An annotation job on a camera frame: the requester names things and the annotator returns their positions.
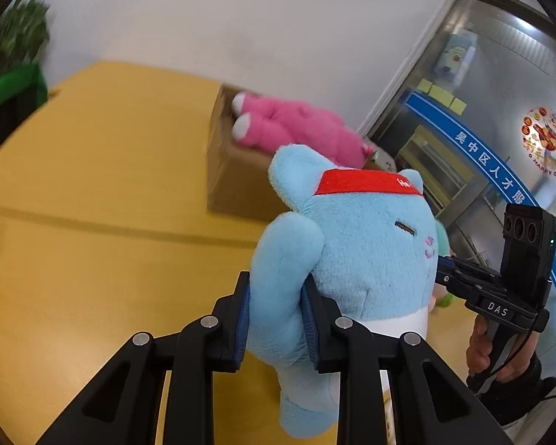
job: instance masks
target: red headband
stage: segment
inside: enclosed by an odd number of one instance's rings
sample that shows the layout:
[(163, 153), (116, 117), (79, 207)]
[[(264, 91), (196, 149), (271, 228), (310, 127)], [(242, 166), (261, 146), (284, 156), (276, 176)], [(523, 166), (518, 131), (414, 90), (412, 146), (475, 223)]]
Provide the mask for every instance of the red headband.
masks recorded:
[(329, 169), (321, 176), (316, 196), (347, 192), (422, 194), (403, 175), (362, 169)]

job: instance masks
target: metal screw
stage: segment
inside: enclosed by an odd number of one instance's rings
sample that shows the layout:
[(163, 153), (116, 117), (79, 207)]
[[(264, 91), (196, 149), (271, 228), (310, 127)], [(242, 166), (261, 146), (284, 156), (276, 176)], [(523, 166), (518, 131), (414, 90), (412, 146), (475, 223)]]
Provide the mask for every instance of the metal screw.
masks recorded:
[(404, 341), (408, 343), (410, 346), (416, 346), (420, 344), (422, 338), (418, 333), (406, 333), (404, 335)]
[(150, 341), (150, 336), (148, 335), (148, 333), (137, 333), (132, 338), (132, 343), (134, 343), (136, 346), (145, 345), (149, 341)]
[(200, 324), (204, 328), (214, 328), (218, 324), (218, 318), (216, 316), (205, 316), (200, 320)]
[(338, 328), (342, 328), (342, 329), (348, 329), (350, 326), (352, 326), (353, 323), (354, 321), (352, 321), (350, 318), (347, 318), (345, 316), (340, 316), (335, 320), (335, 325)]

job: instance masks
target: green plush toy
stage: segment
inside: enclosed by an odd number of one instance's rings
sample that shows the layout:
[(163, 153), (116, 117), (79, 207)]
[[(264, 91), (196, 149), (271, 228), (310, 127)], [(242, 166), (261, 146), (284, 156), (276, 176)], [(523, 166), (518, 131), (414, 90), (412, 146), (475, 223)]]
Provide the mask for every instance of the green plush toy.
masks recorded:
[[(451, 246), (449, 245), (449, 237), (445, 231), (445, 227), (439, 222), (435, 222), (436, 225), (436, 240), (439, 243), (439, 256), (450, 256)], [(434, 285), (433, 297), (435, 305), (439, 308), (447, 308), (455, 300), (455, 296), (451, 293), (447, 293), (447, 288), (440, 284)]]

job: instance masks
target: black sleeve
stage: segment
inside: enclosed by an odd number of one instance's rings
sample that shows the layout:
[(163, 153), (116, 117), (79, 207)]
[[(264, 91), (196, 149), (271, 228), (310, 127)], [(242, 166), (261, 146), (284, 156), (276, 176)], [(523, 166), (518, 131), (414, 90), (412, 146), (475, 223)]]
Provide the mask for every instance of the black sleeve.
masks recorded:
[(493, 382), (480, 401), (500, 425), (508, 425), (529, 413), (556, 386), (556, 378), (541, 379), (537, 355), (519, 378), (508, 383)]

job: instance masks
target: human hand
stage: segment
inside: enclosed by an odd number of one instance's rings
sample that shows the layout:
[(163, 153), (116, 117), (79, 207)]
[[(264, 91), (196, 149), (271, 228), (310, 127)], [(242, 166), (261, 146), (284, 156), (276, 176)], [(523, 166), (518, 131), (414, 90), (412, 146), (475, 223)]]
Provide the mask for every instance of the human hand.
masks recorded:
[[(467, 365), (470, 369), (470, 374), (481, 373), (490, 366), (489, 355), (492, 352), (492, 341), (486, 335), (487, 331), (488, 320), (479, 314), (474, 322), (474, 331), (470, 337), (470, 346), (466, 351)], [(525, 338), (525, 334), (519, 335), (513, 348), (510, 350), (509, 356), (515, 352)], [(529, 367), (529, 361), (531, 361), (531, 357), (534, 355), (539, 338), (539, 333), (531, 333), (531, 337), (523, 349), (507, 364), (507, 366), (497, 373), (495, 380), (497, 382), (507, 383), (525, 373)]]

